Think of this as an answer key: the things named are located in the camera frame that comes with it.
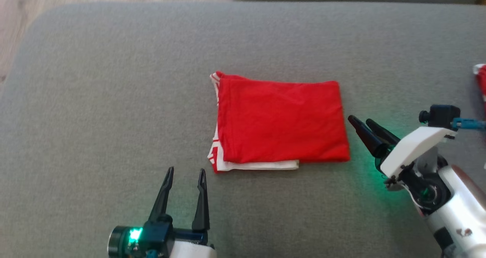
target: folded t-shirt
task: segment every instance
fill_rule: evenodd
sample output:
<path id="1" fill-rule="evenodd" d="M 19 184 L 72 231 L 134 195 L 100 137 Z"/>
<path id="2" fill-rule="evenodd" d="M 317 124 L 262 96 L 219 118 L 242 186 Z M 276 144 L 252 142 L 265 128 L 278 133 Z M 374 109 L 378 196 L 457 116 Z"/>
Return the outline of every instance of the folded t-shirt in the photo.
<path id="1" fill-rule="evenodd" d="M 349 160 L 336 81 L 284 83 L 217 73 L 225 161 Z"/>

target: red and white fabric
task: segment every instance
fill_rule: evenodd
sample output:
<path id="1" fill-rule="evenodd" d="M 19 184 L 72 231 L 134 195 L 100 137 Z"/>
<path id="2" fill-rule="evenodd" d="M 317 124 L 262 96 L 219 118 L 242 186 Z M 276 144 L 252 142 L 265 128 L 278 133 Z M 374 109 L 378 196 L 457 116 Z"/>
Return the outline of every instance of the red and white fabric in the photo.
<path id="1" fill-rule="evenodd" d="M 214 90 L 216 91 L 216 100 L 219 102 L 219 81 L 220 78 L 217 73 L 210 76 L 211 82 L 214 85 Z M 294 170 L 299 168 L 299 160 L 286 160 L 280 162 L 252 162 L 252 163 L 233 163 L 224 161 L 224 150 L 221 146 L 218 136 L 218 125 L 216 123 L 216 130 L 214 132 L 214 137 L 208 154 L 208 159 L 210 160 L 213 170 L 215 173 L 219 171 L 229 171 L 233 169 L 240 170 Z"/>
<path id="2" fill-rule="evenodd" d="M 220 169 L 218 158 L 227 166 L 279 163 L 271 169 L 287 168 L 281 164 L 287 161 L 349 160 L 336 81 L 260 81 L 219 71 L 211 80 L 218 97 L 218 121 L 208 157 L 215 170 Z"/>
<path id="3" fill-rule="evenodd" d="M 484 111 L 486 111 L 486 64 L 477 64 L 472 70 L 483 94 Z"/>

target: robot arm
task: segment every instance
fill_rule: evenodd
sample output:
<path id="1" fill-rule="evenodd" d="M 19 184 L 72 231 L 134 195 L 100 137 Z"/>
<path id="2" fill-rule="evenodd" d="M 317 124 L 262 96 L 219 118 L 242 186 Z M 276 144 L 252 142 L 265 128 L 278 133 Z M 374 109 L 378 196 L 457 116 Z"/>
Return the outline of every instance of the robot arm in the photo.
<path id="1" fill-rule="evenodd" d="M 389 190 L 404 188 L 420 211 L 444 257 L 486 257 L 486 196 L 457 166 L 438 154 L 436 145 L 454 139 L 460 110 L 433 105 L 422 111 L 420 127 L 403 139 L 355 116 L 348 120 L 388 178 Z"/>
<path id="2" fill-rule="evenodd" d="M 214 247 L 207 246 L 210 215 L 204 169 L 199 174 L 199 199 L 191 229 L 174 228 L 172 217 L 166 214 L 173 179 L 174 167 L 170 167 L 143 227 L 117 226 L 113 229 L 108 240 L 109 257 L 216 258 Z"/>

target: green led light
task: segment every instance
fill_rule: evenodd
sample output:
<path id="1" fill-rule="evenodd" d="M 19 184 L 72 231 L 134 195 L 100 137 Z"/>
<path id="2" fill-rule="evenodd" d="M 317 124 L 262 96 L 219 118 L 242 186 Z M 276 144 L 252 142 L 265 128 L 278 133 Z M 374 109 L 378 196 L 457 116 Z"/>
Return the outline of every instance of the green led light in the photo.
<path id="1" fill-rule="evenodd" d="M 128 241 L 130 243 L 138 242 L 140 238 L 140 234 L 142 233 L 143 228 L 133 228 L 130 230 L 130 238 Z"/>

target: red cloth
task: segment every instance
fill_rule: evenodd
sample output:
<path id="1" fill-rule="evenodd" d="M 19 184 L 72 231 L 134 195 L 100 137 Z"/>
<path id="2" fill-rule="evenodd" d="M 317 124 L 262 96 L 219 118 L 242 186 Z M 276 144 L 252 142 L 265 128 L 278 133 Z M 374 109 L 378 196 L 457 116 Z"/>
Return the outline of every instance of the red cloth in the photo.
<path id="1" fill-rule="evenodd" d="M 350 159 L 336 81 L 283 83 L 217 75 L 218 135 L 225 161 Z"/>
<path id="2" fill-rule="evenodd" d="M 481 88 L 481 93 L 483 94 L 484 110 L 486 111 L 486 65 L 483 65 L 483 67 L 479 69 L 476 79 L 478 80 L 479 88 Z"/>

